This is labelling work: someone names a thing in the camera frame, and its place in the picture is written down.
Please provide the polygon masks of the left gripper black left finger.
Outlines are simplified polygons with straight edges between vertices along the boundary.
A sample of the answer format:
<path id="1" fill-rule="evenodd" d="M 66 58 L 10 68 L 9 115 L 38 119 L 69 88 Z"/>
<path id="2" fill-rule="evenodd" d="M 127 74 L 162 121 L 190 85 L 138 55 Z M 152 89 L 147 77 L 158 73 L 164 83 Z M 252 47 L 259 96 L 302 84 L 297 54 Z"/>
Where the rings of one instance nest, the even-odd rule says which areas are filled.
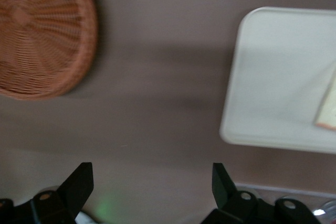
<path id="1" fill-rule="evenodd" d="M 81 163 L 55 190 L 43 190 L 15 206 L 1 199 L 1 223 L 75 223 L 94 188 L 91 162 Z"/>

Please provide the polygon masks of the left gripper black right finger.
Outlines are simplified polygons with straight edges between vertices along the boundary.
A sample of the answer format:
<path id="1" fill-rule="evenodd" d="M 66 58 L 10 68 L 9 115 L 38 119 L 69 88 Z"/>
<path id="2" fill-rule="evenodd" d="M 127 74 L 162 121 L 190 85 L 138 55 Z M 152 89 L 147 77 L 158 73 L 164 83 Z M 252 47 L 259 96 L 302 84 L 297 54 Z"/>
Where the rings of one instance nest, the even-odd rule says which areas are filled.
<path id="1" fill-rule="evenodd" d="M 255 194 L 238 190 L 222 163 L 212 168 L 212 192 L 217 208 L 202 223 L 319 223 L 302 202 L 280 198 L 271 205 Z"/>

